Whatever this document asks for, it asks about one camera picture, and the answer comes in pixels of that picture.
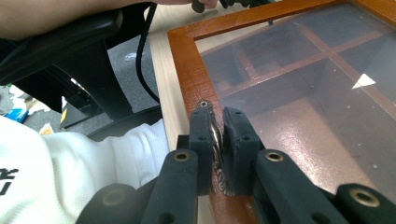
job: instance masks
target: gray floor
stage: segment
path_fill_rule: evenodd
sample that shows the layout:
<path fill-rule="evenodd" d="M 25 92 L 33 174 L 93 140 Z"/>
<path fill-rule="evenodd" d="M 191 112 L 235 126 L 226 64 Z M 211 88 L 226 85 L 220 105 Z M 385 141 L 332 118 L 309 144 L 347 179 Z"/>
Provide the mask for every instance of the gray floor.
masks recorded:
<path fill-rule="evenodd" d="M 129 59 L 130 61 L 125 60 L 126 55 L 136 53 L 139 38 L 140 36 L 123 44 L 120 44 L 108 51 L 114 72 L 120 82 L 122 90 L 124 91 L 128 101 L 132 105 L 134 112 L 138 112 L 143 109 L 157 105 L 157 103 L 151 99 L 151 97 L 145 92 L 145 90 L 141 87 L 139 83 L 134 66 L 135 59 Z M 142 71 L 148 85 L 158 95 L 148 41 L 143 52 Z M 12 95 L 8 93 L 8 88 L 0 88 L 1 111 L 8 112 L 12 108 L 13 104 L 10 100 L 11 96 Z M 94 118 L 87 119 L 80 124 L 72 126 L 67 130 L 61 130 L 60 120 L 61 115 L 57 112 L 39 111 L 35 112 L 31 116 L 28 116 L 23 124 L 36 131 L 39 131 L 46 123 L 50 123 L 53 131 L 55 131 L 56 133 L 78 132 L 88 134 L 107 125 L 112 121 L 108 118 L 106 114 L 101 114 Z"/>

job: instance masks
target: black office chair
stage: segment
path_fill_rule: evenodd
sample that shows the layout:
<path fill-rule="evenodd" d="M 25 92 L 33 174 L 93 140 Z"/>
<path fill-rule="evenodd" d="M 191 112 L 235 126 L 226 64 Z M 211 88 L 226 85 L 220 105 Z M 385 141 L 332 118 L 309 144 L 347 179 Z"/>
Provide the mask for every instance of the black office chair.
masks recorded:
<path fill-rule="evenodd" d="M 64 96 L 69 104 L 61 128 L 102 112 L 118 124 L 143 118 L 134 114 L 107 55 L 106 40 L 119 31 L 122 19 L 120 10 L 109 11 L 22 41 L 1 62 L 0 85 L 29 80 L 28 86 Z M 158 106 L 145 112 L 154 119 L 162 117 Z"/>

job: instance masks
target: wooden edge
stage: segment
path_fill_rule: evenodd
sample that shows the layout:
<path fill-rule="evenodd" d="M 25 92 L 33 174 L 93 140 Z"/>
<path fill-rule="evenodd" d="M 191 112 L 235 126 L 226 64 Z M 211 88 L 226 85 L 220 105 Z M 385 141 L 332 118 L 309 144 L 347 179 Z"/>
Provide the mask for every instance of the wooden edge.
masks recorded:
<path fill-rule="evenodd" d="M 214 104 L 216 120 L 221 122 L 221 106 L 213 87 L 210 85 L 210 78 L 194 39 L 174 33 L 168 33 L 168 37 L 188 116 L 190 117 L 190 113 L 195 109 L 198 101 L 206 99 Z"/>
<path fill-rule="evenodd" d="M 254 7 L 250 10 L 235 12 L 211 20 L 199 21 L 191 25 L 171 30 L 169 33 L 179 33 L 192 37 L 194 40 L 248 27 L 265 21 L 274 21 L 289 15 L 344 3 L 347 0 L 289 0 Z"/>
<path fill-rule="evenodd" d="M 352 0 L 352 3 L 370 11 L 381 20 L 396 27 L 396 1 L 395 0 Z"/>

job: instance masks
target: person's arm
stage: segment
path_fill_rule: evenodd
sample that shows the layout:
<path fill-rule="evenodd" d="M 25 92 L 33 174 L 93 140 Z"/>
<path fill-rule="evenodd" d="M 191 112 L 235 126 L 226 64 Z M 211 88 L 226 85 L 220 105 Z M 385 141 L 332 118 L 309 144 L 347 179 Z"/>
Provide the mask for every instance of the person's arm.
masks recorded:
<path fill-rule="evenodd" d="M 0 38 L 20 40 L 44 34 L 76 19 L 147 0 L 0 0 Z M 163 5 L 191 0 L 154 0 Z M 206 8 L 218 0 L 202 0 Z"/>

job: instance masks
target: white jacket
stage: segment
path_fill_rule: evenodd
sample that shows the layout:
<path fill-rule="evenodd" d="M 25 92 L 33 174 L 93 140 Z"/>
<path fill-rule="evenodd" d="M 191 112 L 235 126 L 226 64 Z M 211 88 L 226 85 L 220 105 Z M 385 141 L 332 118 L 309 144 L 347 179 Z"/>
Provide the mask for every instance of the white jacket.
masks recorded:
<path fill-rule="evenodd" d="M 75 223 L 99 189 L 156 177 L 168 151 L 162 120 L 96 143 L 0 117 L 0 223 Z"/>

